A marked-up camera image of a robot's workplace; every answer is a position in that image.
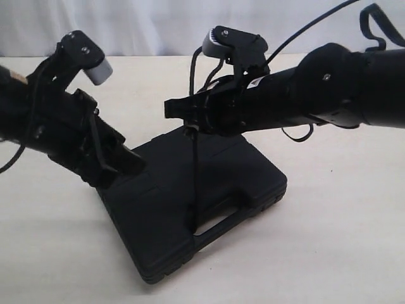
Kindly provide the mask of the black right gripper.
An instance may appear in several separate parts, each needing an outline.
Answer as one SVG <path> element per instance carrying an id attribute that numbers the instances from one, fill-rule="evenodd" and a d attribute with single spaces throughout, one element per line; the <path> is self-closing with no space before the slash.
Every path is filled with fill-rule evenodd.
<path id="1" fill-rule="evenodd" d="M 248 75 L 241 80 L 233 75 L 215 79 L 191 96 L 166 100 L 164 116 L 189 122 L 192 130 L 202 134 L 236 136 L 252 132 L 253 124 L 243 105 L 252 80 Z"/>

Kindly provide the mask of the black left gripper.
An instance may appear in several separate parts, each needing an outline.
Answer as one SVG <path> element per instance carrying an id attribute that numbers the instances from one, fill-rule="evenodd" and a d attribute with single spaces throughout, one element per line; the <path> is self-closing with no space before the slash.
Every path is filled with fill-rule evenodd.
<path id="1" fill-rule="evenodd" d="M 126 148 L 125 137 L 97 113 L 96 100 L 78 89 L 41 90 L 35 98 L 31 148 L 40 151 L 92 187 L 140 174 L 146 161 Z"/>

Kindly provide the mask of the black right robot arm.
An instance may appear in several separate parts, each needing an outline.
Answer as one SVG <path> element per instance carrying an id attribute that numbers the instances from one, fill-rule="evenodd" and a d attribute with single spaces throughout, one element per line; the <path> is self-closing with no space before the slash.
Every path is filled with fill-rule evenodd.
<path id="1" fill-rule="evenodd" d="M 328 43 L 298 66 L 164 103 L 166 118 L 224 137 L 301 125 L 404 127 L 404 51 Z"/>

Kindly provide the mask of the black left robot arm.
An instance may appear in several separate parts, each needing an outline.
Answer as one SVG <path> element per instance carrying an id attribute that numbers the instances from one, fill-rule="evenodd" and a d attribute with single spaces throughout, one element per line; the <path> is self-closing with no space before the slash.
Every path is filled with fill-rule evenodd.
<path id="1" fill-rule="evenodd" d="M 1 67 L 1 139 L 44 153 L 92 187 L 109 188 L 139 175 L 146 162 L 100 116 L 81 89 L 70 94 L 53 82 L 35 84 Z"/>

